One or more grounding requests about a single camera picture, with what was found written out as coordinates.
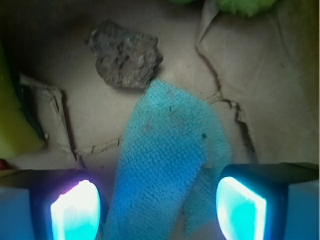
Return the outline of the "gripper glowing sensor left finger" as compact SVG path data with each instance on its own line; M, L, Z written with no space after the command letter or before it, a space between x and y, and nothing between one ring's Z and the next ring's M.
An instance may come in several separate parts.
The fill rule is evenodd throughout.
M83 169L2 170L2 240L94 240L101 218L97 180Z

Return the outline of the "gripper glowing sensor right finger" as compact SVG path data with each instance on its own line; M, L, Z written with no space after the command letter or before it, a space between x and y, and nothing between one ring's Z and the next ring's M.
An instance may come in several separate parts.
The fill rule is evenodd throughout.
M318 240L319 165L229 164L217 185L216 213L227 240Z

